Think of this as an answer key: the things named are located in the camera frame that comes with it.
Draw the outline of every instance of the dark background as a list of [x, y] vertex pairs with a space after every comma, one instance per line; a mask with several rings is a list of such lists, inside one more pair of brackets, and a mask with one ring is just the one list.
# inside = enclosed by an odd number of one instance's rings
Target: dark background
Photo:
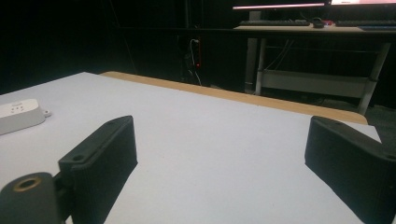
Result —
[[[200, 40], [204, 85], [244, 91], [247, 39], [240, 36], [169, 35], [122, 31], [140, 28], [232, 29], [248, 19], [235, 12], [236, 0], [23, 0], [0, 6], [0, 94], [48, 82], [78, 72], [120, 71], [148, 77], [197, 83], [186, 72], [192, 38]], [[265, 19], [321, 17], [332, 20], [395, 20], [395, 8], [334, 7], [332, 9], [271, 10]], [[269, 40], [268, 62], [285, 40]], [[279, 69], [345, 76], [368, 76], [373, 53], [330, 52], [327, 49], [375, 50], [363, 43], [296, 40]], [[396, 106], [396, 62], [393, 45], [372, 104]]]

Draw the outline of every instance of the white tabletop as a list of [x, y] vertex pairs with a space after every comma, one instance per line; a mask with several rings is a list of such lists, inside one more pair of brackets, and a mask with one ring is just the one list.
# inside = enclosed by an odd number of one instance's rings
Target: white tabletop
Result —
[[[138, 164], [107, 223], [361, 223], [304, 165], [310, 116], [77, 74], [0, 96], [53, 115], [0, 135], [0, 187], [57, 161], [108, 120], [134, 117]], [[379, 140], [375, 128], [348, 123]]]

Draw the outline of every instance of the computer monitor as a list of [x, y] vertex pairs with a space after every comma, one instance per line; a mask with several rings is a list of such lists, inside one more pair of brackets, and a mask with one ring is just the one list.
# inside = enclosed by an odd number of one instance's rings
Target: computer monitor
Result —
[[278, 8], [396, 4], [396, 0], [240, 0], [233, 9], [264, 10]]
[[233, 7], [235, 10], [263, 10], [294, 7], [324, 7], [330, 4], [330, 0], [241, 0]]
[[396, 0], [332, 0], [332, 6], [396, 4]]

